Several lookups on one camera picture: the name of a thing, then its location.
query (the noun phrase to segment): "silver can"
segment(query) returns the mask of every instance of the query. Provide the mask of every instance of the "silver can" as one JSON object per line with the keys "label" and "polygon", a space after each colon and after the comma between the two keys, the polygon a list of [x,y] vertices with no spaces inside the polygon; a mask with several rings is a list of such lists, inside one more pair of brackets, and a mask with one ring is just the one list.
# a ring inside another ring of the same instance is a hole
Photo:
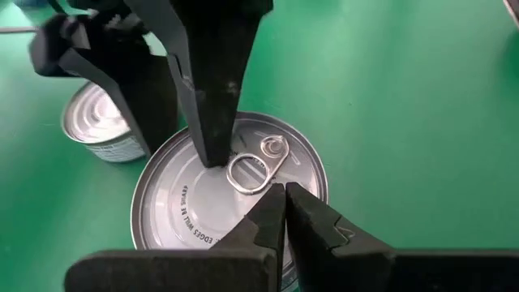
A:
{"label": "silver can", "polygon": [[[328,183],[319,156],[308,140],[277,118],[238,112],[231,141],[231,158],[240,153],[262,156],[260,143],[281,135],[289,156],[270,183],[298,182],[328,203]],[[131,206],[131,233],[137,249],[208,249],[229,233],[251,210],[269,186],[255,195],[238,192],[226,177],[227,169],[202,165],[185,128],[166,141],[140,175]],[[265,180],[257,160],[241,160],[232,171],[244,187]],[[281,288],[292,291],[297,274],[285,236]]]}
{"label": "silver can", "polygon": [[86,83],[62,115],[65,134],[104,161],[127,162],[144,156],[144,150],[106,91]]}

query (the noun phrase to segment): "green table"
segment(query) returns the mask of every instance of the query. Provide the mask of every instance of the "green table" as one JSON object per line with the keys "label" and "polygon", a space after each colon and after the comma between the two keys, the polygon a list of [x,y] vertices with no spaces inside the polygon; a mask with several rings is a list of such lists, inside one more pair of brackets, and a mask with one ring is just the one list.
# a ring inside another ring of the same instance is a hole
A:
{"label": "green table", "polygon": [[[56,291],[81,256],[132,248],[145,161],[107,164],[66,138],[60,113],[83,80],[37,76],[32,36],[0,37],[0,290]],[[519,247],[518,93],[519,32],[500,1],[280,0],[239,108],[306,135],[331,205],[395,247]]]}

